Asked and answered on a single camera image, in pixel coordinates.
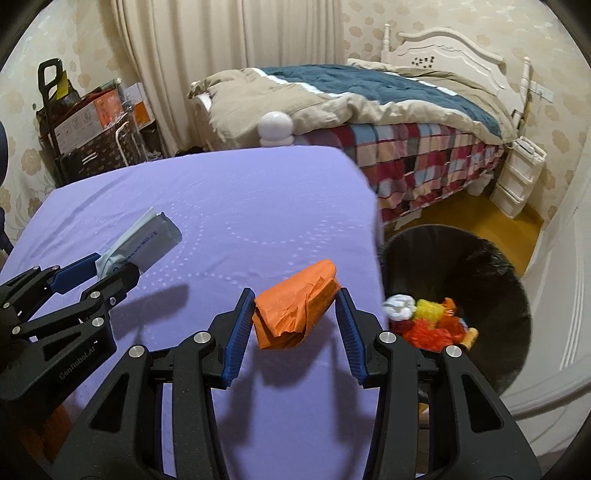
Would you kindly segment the white round bedpost knob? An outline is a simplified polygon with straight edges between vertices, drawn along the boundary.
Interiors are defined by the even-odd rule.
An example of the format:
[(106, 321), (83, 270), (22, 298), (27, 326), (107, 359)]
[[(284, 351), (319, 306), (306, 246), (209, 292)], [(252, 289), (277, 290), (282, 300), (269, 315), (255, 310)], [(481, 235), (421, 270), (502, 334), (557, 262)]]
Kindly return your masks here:
[(281, 147), (294, 144), (294, 122), (290, 116), (280, 111), (263, 115), (257, 123), (259, 145), (262, 147)]

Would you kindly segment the yellow crumpled trash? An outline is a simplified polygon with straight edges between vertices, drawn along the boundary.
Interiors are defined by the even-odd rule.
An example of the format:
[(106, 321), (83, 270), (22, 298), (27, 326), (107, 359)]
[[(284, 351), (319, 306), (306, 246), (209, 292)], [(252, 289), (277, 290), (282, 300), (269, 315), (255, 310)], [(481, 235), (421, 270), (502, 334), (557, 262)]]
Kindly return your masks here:
[(431, 327), (436, 327), (438, 322), (445, 316), (446, 307), (443, 304), (420, 299), (416, 303), (413, 320), (424, 320)]

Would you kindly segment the beige curtain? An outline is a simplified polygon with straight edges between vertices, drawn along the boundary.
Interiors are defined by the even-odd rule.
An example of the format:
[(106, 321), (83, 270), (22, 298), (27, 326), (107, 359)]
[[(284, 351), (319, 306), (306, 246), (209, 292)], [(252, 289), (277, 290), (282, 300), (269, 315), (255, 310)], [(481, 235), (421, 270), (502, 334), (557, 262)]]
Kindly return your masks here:
[(111, 10), (170, 154), (202, 143), (187, 99), (193, 82), (344, 59), (339, 1), (114, 1)]

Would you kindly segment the bed with white headboard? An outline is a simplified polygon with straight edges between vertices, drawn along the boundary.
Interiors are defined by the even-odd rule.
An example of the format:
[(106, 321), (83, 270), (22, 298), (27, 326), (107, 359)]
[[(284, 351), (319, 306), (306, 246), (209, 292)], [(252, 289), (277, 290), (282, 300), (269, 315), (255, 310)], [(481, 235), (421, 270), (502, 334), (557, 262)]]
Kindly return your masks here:
[[(530, 60), (523, 63), (519, 84), (512, 86), (501, 56), (483, 49), (460, 32), (438, 27), (404, 34), (397, 48), (384, 44), (381, 57), (372, 62), (447, 71), (479, 83), (509, 109), (518, 136), (532, 83)], [(207, 96), (188, 99), (207, 150), (243, 149), (226, 147), (218, 139), (209, 124), (211, 100)], [(413, 217), (474, 185), (495, 169), (516, 138), (507, 144), (490, 145), (444, 125), (345, 124), (294, 134), (293, 145), (329, 146), (348, 155), (367, 177), (377, 194), (382, 218), (389, 223)]]

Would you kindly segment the white orange cardboard box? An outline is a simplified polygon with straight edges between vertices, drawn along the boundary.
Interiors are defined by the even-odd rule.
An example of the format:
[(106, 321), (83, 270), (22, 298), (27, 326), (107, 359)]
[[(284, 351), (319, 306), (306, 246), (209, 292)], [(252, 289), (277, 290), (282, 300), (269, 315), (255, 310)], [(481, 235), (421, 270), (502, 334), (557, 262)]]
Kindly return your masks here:
[(128, 106), (132, 107), (139, 129), (155, 120), (141, 82), (127, 88), (118, 84), (113, 89), (98, 93), (89, 103), (57, 122), (54, 132), (60, 153), (67, 154), (81, 148), (114, 126), (125, 115)]

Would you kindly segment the black hand trolley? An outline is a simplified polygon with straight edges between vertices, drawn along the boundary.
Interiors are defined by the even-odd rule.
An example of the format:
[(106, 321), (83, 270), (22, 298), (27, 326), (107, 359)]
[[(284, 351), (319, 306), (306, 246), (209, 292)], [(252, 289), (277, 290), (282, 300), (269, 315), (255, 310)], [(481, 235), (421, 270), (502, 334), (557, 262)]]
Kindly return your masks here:
[[(55, 77), (52, 80), (45, 78), (45, 72), (47, 69), (53, 68), (55, 70)], [(63, 75), (63, 64), (59, 58), (52, 58), (41, 62), (37, 70), (37, 83), (38, 90), (42, 97), (43, 108), (45, 111), (45, 117), (48, 127), (48, 134), (50, 143), (54, 151), (54, 164), (58, 174), (58, 185), (63, 186), (65, 184), (65, 177), (61, 168), (62, 154), (57, 142), (53, 120), (51, 116), (50, 108), (50, 92), (53, 88), (57, 88)]]

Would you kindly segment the red foam net bundle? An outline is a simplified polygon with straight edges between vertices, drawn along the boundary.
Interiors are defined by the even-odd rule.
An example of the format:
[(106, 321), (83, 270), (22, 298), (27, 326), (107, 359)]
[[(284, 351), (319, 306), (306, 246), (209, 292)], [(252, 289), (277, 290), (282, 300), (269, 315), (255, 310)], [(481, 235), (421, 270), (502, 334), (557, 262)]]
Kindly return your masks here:
[(427, 320), (418, 319), (403, 338), (412, 346), (432, 352), (441, 352), (454, 340), (447, 329), (435, 328)]

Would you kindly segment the dark patterned storage basket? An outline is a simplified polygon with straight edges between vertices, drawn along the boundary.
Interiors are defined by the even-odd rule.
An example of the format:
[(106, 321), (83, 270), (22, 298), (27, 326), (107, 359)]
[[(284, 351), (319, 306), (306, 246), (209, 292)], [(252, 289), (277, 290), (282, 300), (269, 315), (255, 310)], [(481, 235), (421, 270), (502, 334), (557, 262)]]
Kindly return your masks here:
[(83, 146), (56, 160), (61, 185), (144, 163), (147, 148), (130, 113)]

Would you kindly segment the amber yellow-label bottle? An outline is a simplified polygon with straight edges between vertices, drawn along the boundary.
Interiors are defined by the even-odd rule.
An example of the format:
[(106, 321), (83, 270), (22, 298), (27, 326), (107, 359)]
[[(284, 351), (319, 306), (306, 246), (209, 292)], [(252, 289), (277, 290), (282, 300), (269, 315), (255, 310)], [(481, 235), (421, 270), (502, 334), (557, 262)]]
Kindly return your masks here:
[(471, 350), (474, 346), (474, 344), (476, 343), (477, 339), (479, 337), (479, 331), (476, 328), (470, 327), (463, 340), (461, 341), (461, 345), (466, 349), (466, 350)]

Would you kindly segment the purple tablecloth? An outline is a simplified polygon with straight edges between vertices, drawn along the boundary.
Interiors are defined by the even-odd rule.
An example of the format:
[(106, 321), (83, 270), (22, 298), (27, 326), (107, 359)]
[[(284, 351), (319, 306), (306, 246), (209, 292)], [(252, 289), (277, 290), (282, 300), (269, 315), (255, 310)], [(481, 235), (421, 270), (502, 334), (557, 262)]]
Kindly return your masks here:
[[(53, 191), (2, 268), (3, 279), (105, 252), (146, 211), (181, 242), (112, 312), (119, 353), (159, 350), (206, 328), (245, 288), (263, 292), (329, 259), (356, 307), (381, 313), (377, 199), (328, 147), (246, 149), (142, 163)], [(349, 371), (332, 312), (293, 349), (250, 341), (213, 402), (233, 479), (359, 479), (378, 394)]]

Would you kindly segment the black trash bin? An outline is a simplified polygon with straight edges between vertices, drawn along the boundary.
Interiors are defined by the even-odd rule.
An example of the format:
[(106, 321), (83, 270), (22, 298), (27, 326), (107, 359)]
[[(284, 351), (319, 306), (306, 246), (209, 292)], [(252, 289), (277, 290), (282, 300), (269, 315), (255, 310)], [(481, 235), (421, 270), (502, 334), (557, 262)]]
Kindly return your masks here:
[(394, 235), (379, 259), (387, 297), (454, 300), (460, 318), (479, 331), (473, 363), (504, 393), (525, 364), (532, 319), (525, 290), (502, 252), (459, 228), (421, 225)]

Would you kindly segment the white plastic drawer unit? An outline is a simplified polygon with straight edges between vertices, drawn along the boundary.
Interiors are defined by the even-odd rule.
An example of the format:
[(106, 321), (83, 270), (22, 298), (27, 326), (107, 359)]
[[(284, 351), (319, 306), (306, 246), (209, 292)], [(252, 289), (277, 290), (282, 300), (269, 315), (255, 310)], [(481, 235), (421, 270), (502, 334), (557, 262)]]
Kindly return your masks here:
[(490, 200), (510, 219), (517, 217), (529, 199), (545, 165), (547, 153), (525, 136), (516, 139), (503, 164)]

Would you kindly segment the white paper ball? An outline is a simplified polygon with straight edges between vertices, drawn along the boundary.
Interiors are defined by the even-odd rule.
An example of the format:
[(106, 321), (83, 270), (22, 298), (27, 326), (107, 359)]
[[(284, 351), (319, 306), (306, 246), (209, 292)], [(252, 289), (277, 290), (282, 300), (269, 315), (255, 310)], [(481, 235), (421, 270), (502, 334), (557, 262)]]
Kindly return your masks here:
[(411, 320), (416, 312), (416, 300), (406, 294), (393, 295), (383, 303), (383, 311), (389, 320), (400, 322)]

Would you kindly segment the beige and blue quilt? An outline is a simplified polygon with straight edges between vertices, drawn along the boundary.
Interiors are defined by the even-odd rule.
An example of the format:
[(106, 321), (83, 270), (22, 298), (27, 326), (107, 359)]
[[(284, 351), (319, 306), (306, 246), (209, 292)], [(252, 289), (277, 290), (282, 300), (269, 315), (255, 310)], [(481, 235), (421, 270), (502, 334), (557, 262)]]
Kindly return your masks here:
[(259, 144), (263, 115), (283, 112), (294, 134), (345, 124), (437, 124), (490, 145), (517, 136), (509, 109), (486, 87), (457, 73), (395, 67), (351, 58), (345, 65), (308, 64), (222, 70), (194, 82), (205, 95), (209, 124), (229, 148)]

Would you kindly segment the red plastic bag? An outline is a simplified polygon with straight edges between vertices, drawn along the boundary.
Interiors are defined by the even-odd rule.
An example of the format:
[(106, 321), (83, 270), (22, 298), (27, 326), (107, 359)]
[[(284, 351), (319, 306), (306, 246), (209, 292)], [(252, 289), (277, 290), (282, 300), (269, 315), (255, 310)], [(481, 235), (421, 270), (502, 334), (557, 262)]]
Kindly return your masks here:
[[(435, 328), (447, 329), (453, 337), (454, 344), (460, 344), (469, 328), (464, 320), (456, 315), (457, 307), (451, 298), (446, 297), (440, 304), (446, 307), (446, 313)], [(411, 329), (414, 322), (413, 318), (400, 322), (389, 320), (389, 326), (394, 333), (403, 336)]]

